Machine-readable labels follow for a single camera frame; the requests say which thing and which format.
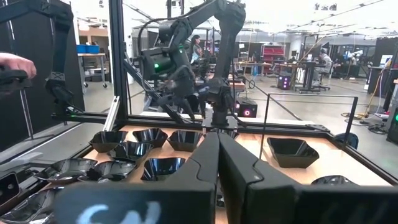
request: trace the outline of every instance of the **ceiling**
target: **ceiling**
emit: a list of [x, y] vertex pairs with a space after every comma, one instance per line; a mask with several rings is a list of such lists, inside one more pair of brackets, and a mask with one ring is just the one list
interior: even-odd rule
[[[72, 0], [75, 15], [80, 18], [96, 17], [107, 19], [108, 0]], [[199, 5], [203, 0], [185, 0], [185, 12]], [[316, 33], [324, 36], [336, 34], [363, 34], [368, 38], [397, 35], [398, 17], [394, 16], [395, 0], [288, 0], [257, 1], [241, 0], [246, 4], [245, 29], [260, 30], [278, 34]], [[147, 21], [145, 16], [132, 10], [140, 9], [153, 17], [166, 17], [166, 0], [124, 0], [130, 7], [124, 7], [124, 20], [132, 26]], [[172, 15], [178, 16], [180, 7], [173, 7]], [[218, 21], [212, 17], [202, 27], [218, 27]]]

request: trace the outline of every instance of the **metal frame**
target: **metal frame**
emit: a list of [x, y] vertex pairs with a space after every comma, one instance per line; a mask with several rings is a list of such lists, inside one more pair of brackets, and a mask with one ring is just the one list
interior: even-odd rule
[[[143, 117], [138, 115], [128, 115], [127, 113], [127, 89], [125, 85], [127, 66], [124, 61], [124, 40], [123, 40], [123, 2], [122, 1], [110, 1], [109, 2], [109, 14], [110, 14], [110, 26], [111, 26], [111, 45], [113, 53], [113, 76], [114, 76], [114, 94], [120, 97], [120, 107], [115, 121], [114, 130], [119, 130], [123, 126], [147, 126], [147, 127], [157, 127], [157, 128], [175, 128], [175, 129], [192, 129], [192, 130], [202, 130], [201, 123], [176, 123], [171, 118], [165, 117]], [[377, 166], [375, 163], [370, 161], [367, 157], [363, 156], [360, 152], [353, 149], [351, 146], [347, 145], [347, 135], [351, 130], [353, 115], [356, 109], [356, 104], [358, 102], [358, 97], [354, 96], [344, 96], [353, 97], [353, 106], [351, 109], [351, 116], [346, 129], [345, 143], [342, 144], [334, 139], [329, 131], [320, 131], [312, 126], [306, 125], [293, 125], [293, 124], [269, 124], [266, 123], [268, 115], [268, 107], [270, 101], [270, 95], [268, 94], [266, 117], [264, 123], [248, 123], [246, 128], [238, 126], [239, 133], [248, 134], [270, 134], [270, 135], [288, 135], [288, 136], [303, 136], [312, 138], [324, 138], [330, 141], [338, 149], [345, 151], [351, 157], [356, 159], [362, 165], [382, 177], [385, 181], [392, 185], [398, 185], [398, 179], [388, 172], [384, 171], [382, 168]], [[73, 116], [59, 116], [53, 114], [53, 118], [61, 121], [76, 121], [82, 123], [101, 123], [104, 124], [106, 121], [107, 114], [104, 113], [90, 113], [86, 112], [81, 115]], [[88, 154], [92, 149], [90, 147], [85, 147], [74, 157], [83, 157]]]

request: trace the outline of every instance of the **square bowl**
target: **square bowl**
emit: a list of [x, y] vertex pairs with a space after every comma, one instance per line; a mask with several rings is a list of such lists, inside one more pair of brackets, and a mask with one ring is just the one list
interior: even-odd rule
[[319, 159], [319, 153], [301, 139], [267, 138], [267, 143], [281, 168], [306, 169]]
[[138, 142], [149, 143], [154, 148], [162, 147], [168, 135], [164, 133], [160, 128], [150, 128], [142, 131], [133, 131], [132, 135], [137, 139]]
[[184, 164], [184, 158], [148, 159], [144, 164], [144, 173], [141, 180], [163, 181], [174, 174]]
[[174, 131], [167, 139], [175, 151], [193, 152], [203, 136], [196, 131]]
[[325, 176], [325, 177], [320, 177], [316, 180], [314, 180], [312, 183], [312, 185], [322, 185], [322, 184], [326, 184], [326, 185], [358, 185], [355, 184], [354, 182], [350, 181], [347, 177], [344, 177], [342, 175], [329, 175], [329, 176]]
[[63, 187], [41, 190], [0, 217], [4, 223], [54, 223], [52, 204]]
[[230, 130], [225, 130], [225, 129], [218, 129], [218, 128], [213, 128], [210, 130], [210, 132], [216, 132], [216, 133], [225, 133], [229, 135], [231, 138], [236, 139], [239, 136], [239, 133], [235, 131], [230, 131]]
[[52, 184], [70, 184], [77, 181], [81, 175], [93, 169], [97, 161], [92, 159], [64, 159], [51, 164], [44, 170], [35, 174], [34, 177], [39, 180], [45, 180]]
[[100, 131], [94, 135], [90, 145], [98, 153], [107, 153], [124, 142], [127, 131]]
[[79, 181], [117, 182], [124, 180], [136, 168], [134, 162], [107, 161], [97, 164], [94, 169], [78, 178]]
[[139, 166], [153, 148], [149, 143], [126, 141], [110, 150], [108, 155], [115, 161], [134, 161]]

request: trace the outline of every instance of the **concrete floor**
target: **concrete floor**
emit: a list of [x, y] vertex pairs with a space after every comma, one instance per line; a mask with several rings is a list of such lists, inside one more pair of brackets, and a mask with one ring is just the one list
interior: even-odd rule
[[[345, 80], [324, 80], [324, 84], [331, 86], [330, 91], [323, 91], [321, 96], [289, 96], [276, 95], [273, 96], [280, 104], [293, 112], [302, 120], [313, 121], [329, 128], [333, 134], [345, 132], [347, 123], [341, 113], [351, 110], [352, 98], [331, 98], [322, 95], [349, 95], [358, 96], [357, 113], [364, 112], [369, 103], [370, 95], [363, 91], [364, 80], [356, 80], [355, 83]], [[276, 85], [275, 78], [257, 79], [256, 86], [266, 93], [295, 93], [294, 91], [282, 91], [271, 87]], [[144, 93], [142, 88], [134, 83], [130, 85], [131, 93], [131, 114], [139, 114], [142, 112]], [[257, 89], [249, 90], [248, 97], [252, 98], [258, 104], [258, 118], [265, 116], [265, 107], [267, 96]], [[90, 83], [85, 94], [86, 111], [104, 112], [110, 107], [113, 98], [113, 86], [109, 85], [107, 89], [102, 87], [101, 83]], [[377, 107], [379, 99], [374, 98], [372, 105]], [[272, 119], [291, 119], [296, 120], [291, 114], [282, 109], [277, 103], [269, 103], [269, 118]], [[378, 119], [369, 119], [372, 123], [380, 123]], [[50, 151], [54, 151], [54, 147], [62, 147], [62, 154], [72, 155], [79, 150], [92, 138], [94, 133], [101, 129], [100, 124], [82, 124], [74, 128], [73, 131], [67, 132], [61, 138], [54, 142], [50, 142], [43, 151], [44, 156], [41, 162], [55, 162], [58, 156]], [[386, 141], [385, 135], [377, 135], [368, 131], [363, 126], [353, 126], [352, 133], [359, 137], [358, 150], [365, 156], [381, 166], [386, 171], [398, 177], [398, 147]]]

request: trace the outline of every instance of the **person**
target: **person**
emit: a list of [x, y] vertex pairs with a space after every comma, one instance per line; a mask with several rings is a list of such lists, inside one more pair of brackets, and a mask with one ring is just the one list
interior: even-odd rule
[[332, 61], [331, 61], [329, 55], [326, 53], [325, 49], [321, 49], [321, 53], [319, 54], [319, 60], [324, 62], [325, 67], [322, 67], [322, 68], [315, 67], [315, 69], [313, 71], [312, 86], [317, 86], [320, 84], [320, 73], [321, 72], [329, 73], [331, 65], [332, 65]]
[[199, 46], [199, 43], [200, 43], [200, 36], [194, 35], [191, 38], [191, 45], [190, 45], [190, 53], [192, 55], [192, 57], [190, 59], [191, 63], [193, 63], [194, 61], [196, 61], [200, 58], [202, 50], [201, 50], [201, 47]]
[[28, 78], [35, 77], [37, 73], [36, 67], [31, 60], [9, 53], [0, 52], [0, 67], [10, 70], [23, 70]]

